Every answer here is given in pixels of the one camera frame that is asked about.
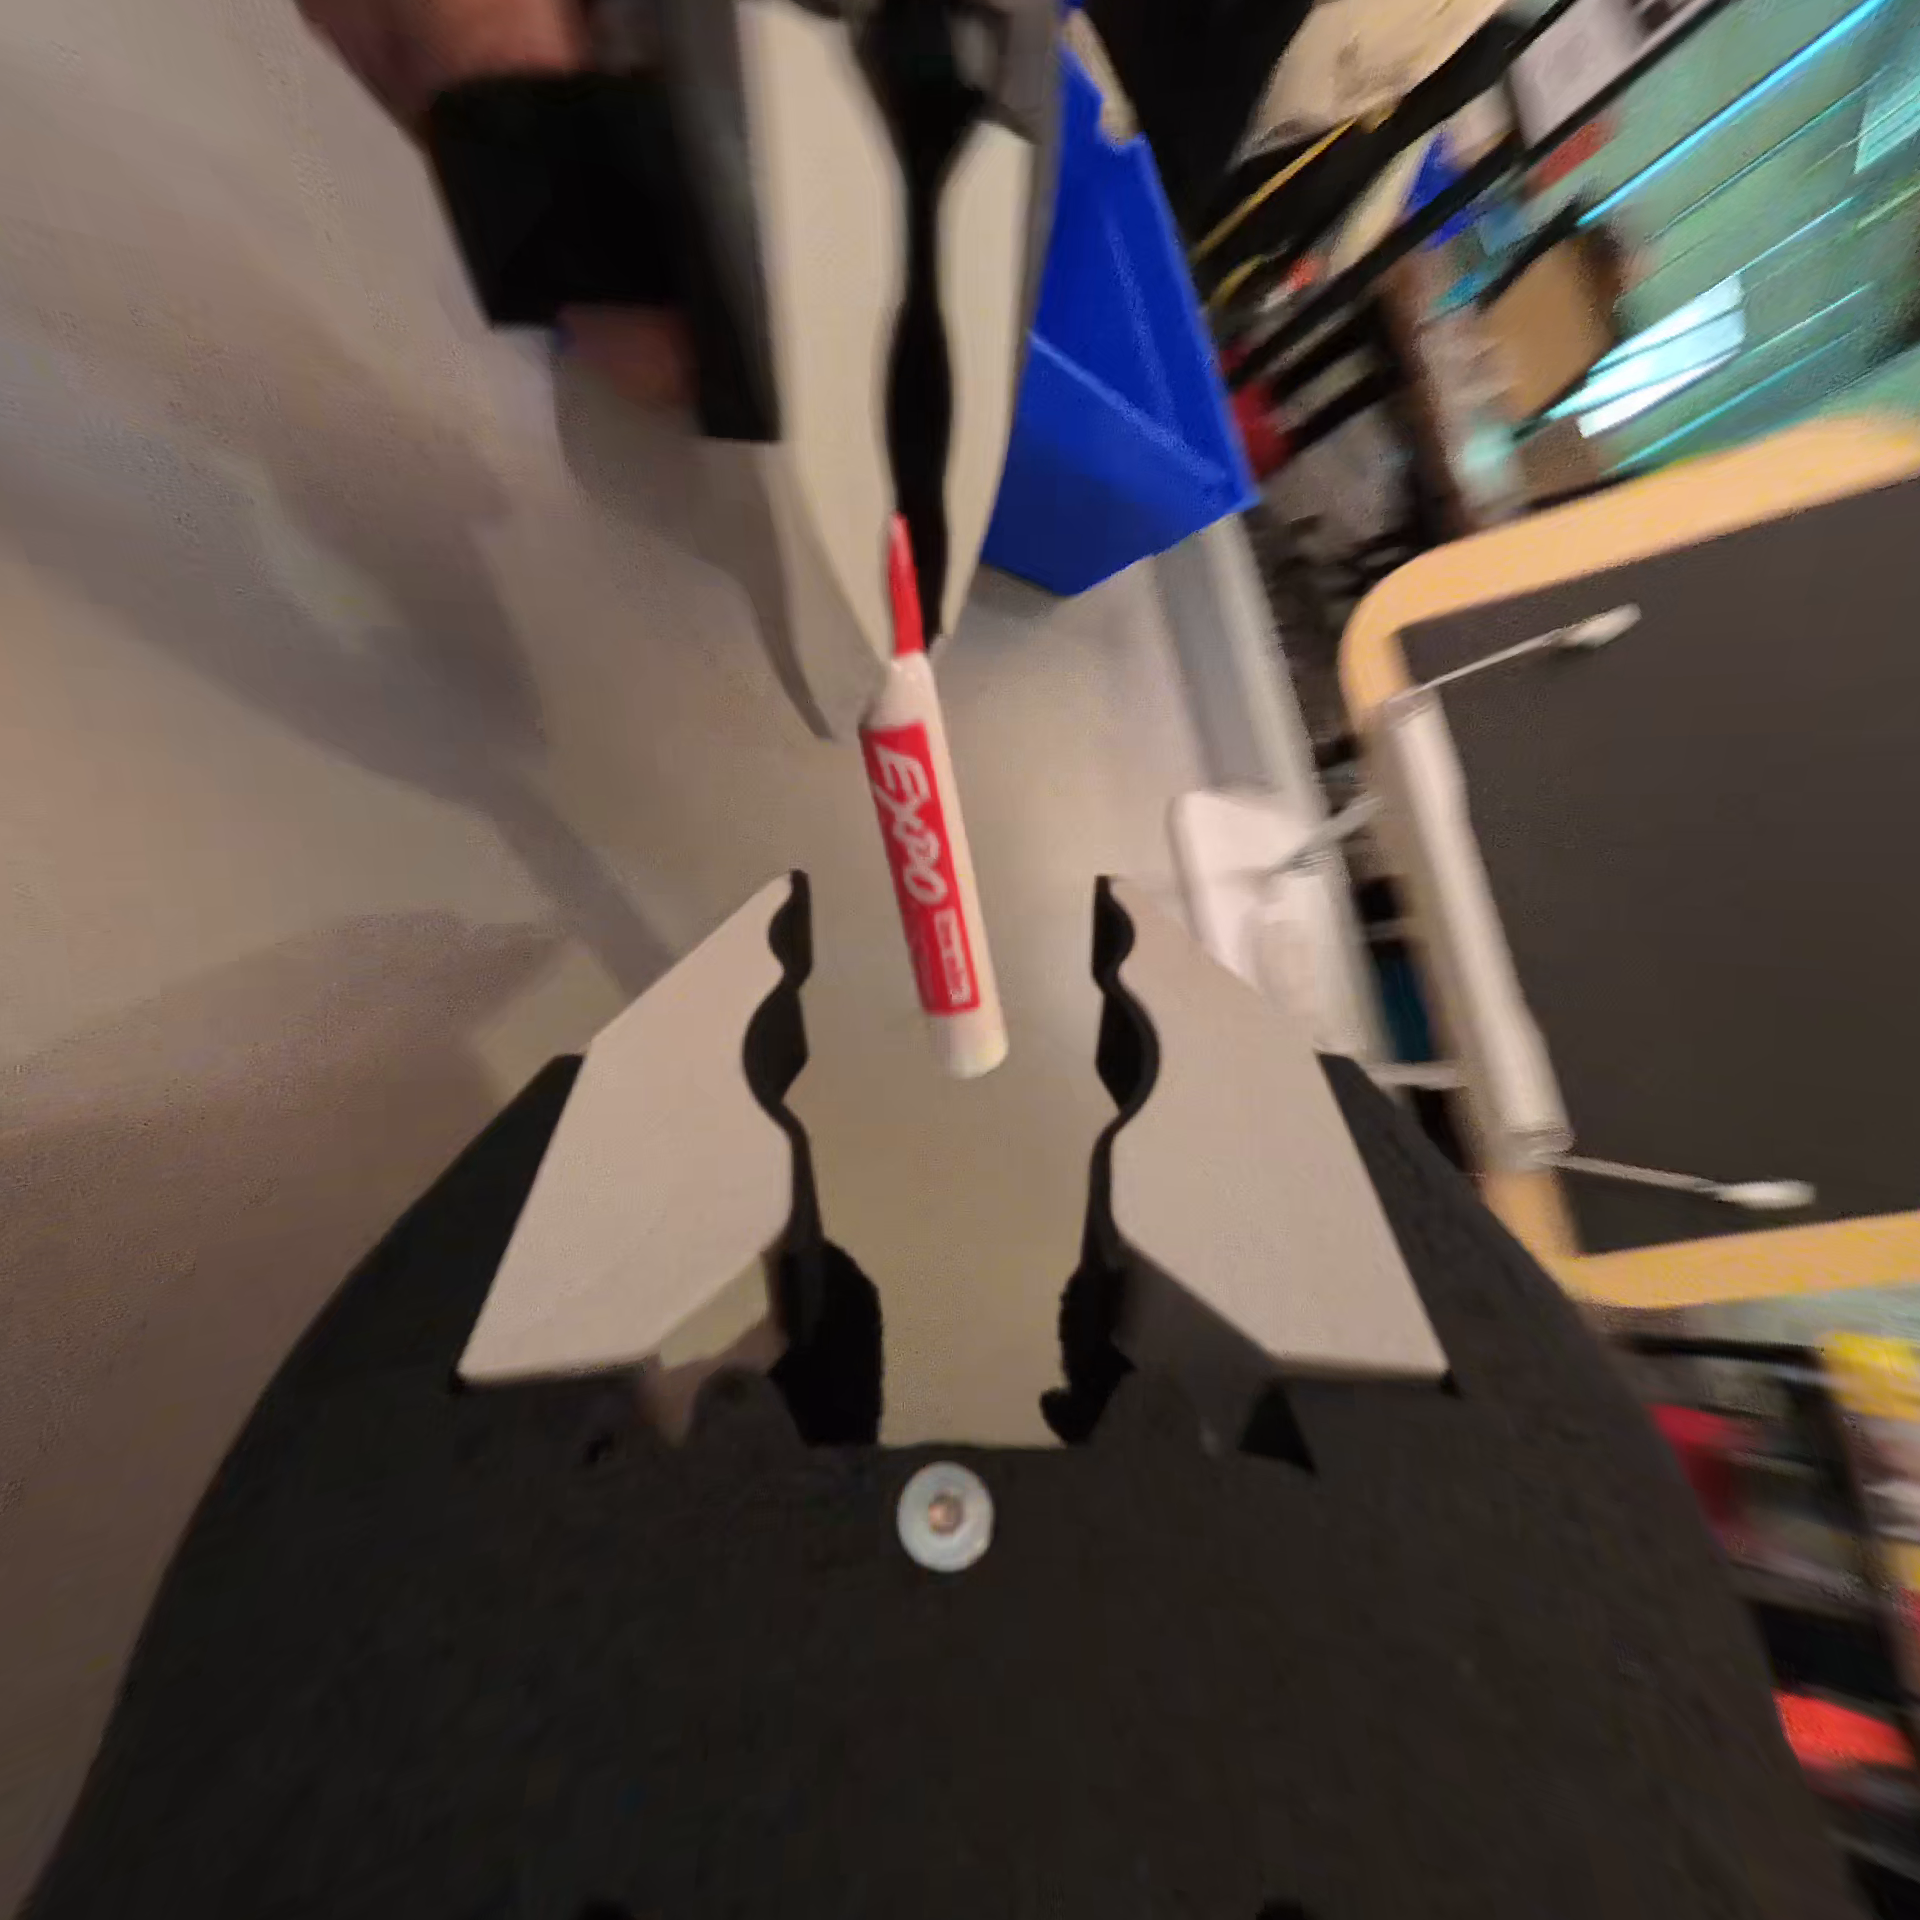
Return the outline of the red white marker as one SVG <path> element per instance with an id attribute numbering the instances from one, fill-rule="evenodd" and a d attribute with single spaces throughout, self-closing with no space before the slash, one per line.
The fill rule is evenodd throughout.
<path id="1" fill-rule="evenodd" d="M 1010 1047 L 906 517 L 884 548 L 891 649 L 858 743 L 905 947 L 934 1055 L 984 1078 Z"/>

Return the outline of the blue storage bin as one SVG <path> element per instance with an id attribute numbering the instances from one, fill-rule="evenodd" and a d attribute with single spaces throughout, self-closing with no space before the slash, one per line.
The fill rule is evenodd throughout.
<path id="1" fill-rule="evenodd" d="M 1251 509 L 1257 484 L 1180 228 L 1062 45 L 1051 239 L 986 566 L 1079 596 Z"/>

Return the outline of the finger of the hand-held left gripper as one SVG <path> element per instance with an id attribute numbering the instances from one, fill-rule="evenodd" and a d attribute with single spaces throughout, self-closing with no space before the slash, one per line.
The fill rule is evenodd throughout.
<path id="1" fill-rule="evenodd" d="M 806 726 L 846 738 L 894 646 L 886 376 L 905 288 L 894 138 L 844 18 L 741 4 L 738 53 L 780 424 L 759 456 L 770 648 Z"/>
<path id="2" fill-rule="evenodd" d="M 983 115 L 966 130 L 934 197 L 934 302 L 946 370 L 946 440 L 937 505 L 945 571 L 937 632 L 968 604 L 996 512 L 1052 216 L 1043 139 Z"/>

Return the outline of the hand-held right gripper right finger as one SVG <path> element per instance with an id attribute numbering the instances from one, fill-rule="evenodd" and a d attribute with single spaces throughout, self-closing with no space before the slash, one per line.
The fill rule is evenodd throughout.
<path id="1" fill-rule="evenodd" d="M 1133 1379 L 1207 1447 L 1292 1447 L 1294 1381 L 1452 1368 L 1308 1032 L 1134 882 L 1099 876 L 1094 1138 L 1047 1427 L 1092 1441 Z"/>

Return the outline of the white tipped pin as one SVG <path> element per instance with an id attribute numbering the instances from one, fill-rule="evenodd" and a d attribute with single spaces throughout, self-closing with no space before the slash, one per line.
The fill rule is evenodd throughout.
<path id="1" fill-rule="evenodd" d="M 1542 1166 L 1583 1179 L 1702 1198 L 1749 1213 L 1806 1212 L 1816 1202 L 1816 1187 L 1792 1178 L 1718 1179 L 1683 1170 L 1622 1163 L 1569 1152 L 1545 1156 Z"/>
<path id="2" fill-rule="evenodd" d="M 1576 657 L 1603 652 L 1633 632 L 1641 619 L 1643 608 L 1634 602 L 1624 602 L 1583 619 L 1551 628 L 1545 633 L 1527 636 L 1524 640 L 1510 641 L 1461 666 L 1452 666 L 1430 680 L 1407 686 L 1394 696 L 1394 708 L 1412 708 L 1438 696 L 1447 688 L 1529 659 Z"/>

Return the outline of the black panel wooden edge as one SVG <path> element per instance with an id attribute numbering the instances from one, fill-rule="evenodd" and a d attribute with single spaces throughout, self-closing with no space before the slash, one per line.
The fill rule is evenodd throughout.
<path id="1" fill-rule="evenodd" d="M 1493 1163 L 1379 826 L 1482 1200 L 1579 1298 L 1677 1309 L 1916 1298 L 1916 419 L 1830 414 L 1443 544 L 1350 616 L 1364 771 L 1382 708 L 1634 604 L 1604 649 L 1438 692 L 1569 1153 L 1795 1179 L 1805 1212 Z"/>

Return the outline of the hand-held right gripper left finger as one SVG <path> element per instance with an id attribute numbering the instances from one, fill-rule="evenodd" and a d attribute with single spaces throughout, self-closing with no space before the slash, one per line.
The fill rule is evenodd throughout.
<path id="1" fill-rule="evenodd" d="M 808 1061 L 805 872 L 767 882 L 587 1047 L 457 1379 L 617 1379 L 665 1440 L 767 1379 L 798 1437 L 877 1444 L 878 1289 L 830 1239 L 791 1093 Z"/>

